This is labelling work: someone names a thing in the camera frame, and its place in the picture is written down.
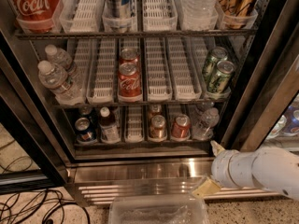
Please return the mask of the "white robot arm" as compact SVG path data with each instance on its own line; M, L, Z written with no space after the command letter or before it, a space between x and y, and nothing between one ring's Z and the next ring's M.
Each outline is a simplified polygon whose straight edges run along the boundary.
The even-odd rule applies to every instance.
M215 194L221 188L254 188L274 191L299 200L299 157L280 147L260 147L253 152L228 150L212 140L215 156L211 176L204 175L192 188L196 198Z

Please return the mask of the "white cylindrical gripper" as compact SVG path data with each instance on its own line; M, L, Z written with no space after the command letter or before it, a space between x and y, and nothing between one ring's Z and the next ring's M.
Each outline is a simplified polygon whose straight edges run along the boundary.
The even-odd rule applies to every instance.
M212 162L211 172L216 181L225 188L258 188L259 182L252 174L252 164L255 160L252 152L239 152L225 150L216 141L211 140L210 145L215 160ZM204 199L221 190L221 186L211 177L204 175L192 188L191 195Z

